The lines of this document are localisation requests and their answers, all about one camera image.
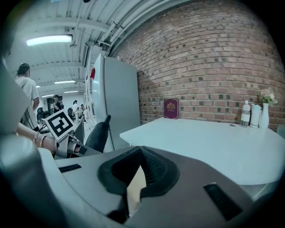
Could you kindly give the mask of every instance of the desk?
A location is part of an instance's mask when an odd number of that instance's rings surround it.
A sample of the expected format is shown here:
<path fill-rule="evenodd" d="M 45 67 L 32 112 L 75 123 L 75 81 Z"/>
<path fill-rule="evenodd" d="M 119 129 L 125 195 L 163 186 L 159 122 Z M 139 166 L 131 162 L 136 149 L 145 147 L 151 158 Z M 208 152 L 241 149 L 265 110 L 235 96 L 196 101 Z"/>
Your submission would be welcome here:
<path fill-rule="evenodd" d="M 120 134 L 132 146 L 148 146 L 201 160 L 239 185 L 280 179 L 285 140 L 270 129 L 160 118 Z"/>

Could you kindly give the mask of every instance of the pipe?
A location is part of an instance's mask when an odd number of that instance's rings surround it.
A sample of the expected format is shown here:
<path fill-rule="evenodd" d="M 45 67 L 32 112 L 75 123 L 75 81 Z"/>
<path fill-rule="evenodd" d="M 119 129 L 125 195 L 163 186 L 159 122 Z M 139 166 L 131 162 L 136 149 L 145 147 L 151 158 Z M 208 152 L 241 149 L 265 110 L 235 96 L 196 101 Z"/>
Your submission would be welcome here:
<path fill-rule="evenodd" d="M 111 37 L 110 41 L 113 42 L 117 37 L 118 34 L 141 12 L 152 6 L 153 4 L 157 3 L 160 0 L 150 0 L 147 1 L 145 4 L 137 8 L 124 22 L 123 24 L 118 28 L 118 30 L 115 32 L 115 34 Z"/>
<path fill-rule="evenodd" d="M 142 14 L 138 15 L 135 19 L 133 19 L 123 30 L 120 31 L 119 35 L 115 38 L 115 40 L 112 42 L 112 45 L 115 43 L 115 41 L 123 34 L 123 32 L 125 32 L 134 22 L 136 22 L 138 19 L 140 19 L 142 16 L 144 16 L 145 14 L 147 14 L 149 11 L 157 8 L 158 6 L 165 4 L 167 2 L 169 2 L 171 0 L 164 0 L 162 2 L 157 3 L 156 5 L 150 7 L 149 9 L 147 9 L 146 11 L 144 11 Z"/>
<path fill-rule="evenodd" d="M 100 42 L 104 42 L 105 39 L 110 35 L 111 31 L 116 27 L 117 24 L 120 23 L 121 19 L 133 8 L 135 7 L 141 0 L 132 0 L 128 7 L 124 8 L 123 11 L 119 14 L 116 20 L 112 23 L 108 31 L 101 37 Z"/>

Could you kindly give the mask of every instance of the ceiling light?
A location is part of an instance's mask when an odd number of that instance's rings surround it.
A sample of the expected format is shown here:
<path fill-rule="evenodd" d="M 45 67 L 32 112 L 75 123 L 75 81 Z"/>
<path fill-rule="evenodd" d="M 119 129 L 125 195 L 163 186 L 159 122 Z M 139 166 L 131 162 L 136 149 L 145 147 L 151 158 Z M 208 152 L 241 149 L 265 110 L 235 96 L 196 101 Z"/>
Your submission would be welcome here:
<path fill-rule="evenodd" d="M 53 94 L 42 96 L 42 98 L 51 97 L 51 96 L 53 96 Z"/>
<path fill-rule="evenodd" d="M 68 91 L 68 92 L 64 92 L 65 94 L 69 94 L 69 93 L 77 93 L 78 92 L 78 90 L 76 90 L 76 91 Z"/>
<path fill-rule="evenodd" d="M 72 41 L 71 35 L 61 35 L 61 36 L 48 36 L 48 37 L 38 37 L 26 41 L 27 46 L 46 44 L 46 43 L 58 43 L 66 42 L 70 43 Z"/>
<path fill-rule="evenodd" d="M 55 84 L 71 83 L 71 82 L 75 82 L 75 81 L 74 80 L 72 80 L 72 81 L 56 81 Z"/>

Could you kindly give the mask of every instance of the bracelet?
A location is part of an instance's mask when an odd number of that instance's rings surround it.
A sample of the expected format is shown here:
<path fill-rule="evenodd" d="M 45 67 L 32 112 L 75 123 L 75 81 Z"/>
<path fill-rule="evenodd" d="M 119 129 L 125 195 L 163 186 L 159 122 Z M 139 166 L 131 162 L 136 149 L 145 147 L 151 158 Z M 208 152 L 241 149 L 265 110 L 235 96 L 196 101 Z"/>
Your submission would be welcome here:
<path fill-rule="evenodd" d="M 40 142 L 40 147 L 42 147 L 42 144 L 43 144 L 43 141 L 44 141 L 44 138 L 46 137 L 46 135 L 44 135 L 42 138 L 41 138 L 41 142 Z"/>
<path fill-rule="evenodd" d="M 39 134 L 40 134 L 40 133 L 39 133 L 38 131 L 35 133 L 34 139 L 33 139 L 34 144 L 36 144 L 36 139 L 37 139 L 37 137 L 39 136 Z"/>

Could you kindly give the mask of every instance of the maroon menu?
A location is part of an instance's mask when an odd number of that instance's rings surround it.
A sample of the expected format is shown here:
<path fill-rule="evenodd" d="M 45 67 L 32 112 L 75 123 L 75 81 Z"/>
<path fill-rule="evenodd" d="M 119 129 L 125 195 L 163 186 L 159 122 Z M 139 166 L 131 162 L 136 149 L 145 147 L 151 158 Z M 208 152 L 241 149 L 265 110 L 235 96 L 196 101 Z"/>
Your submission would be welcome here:
<path fill-rule="evenodd" d="M 178 99 L 164 99 L 164 118 L 178 119 Z"/>

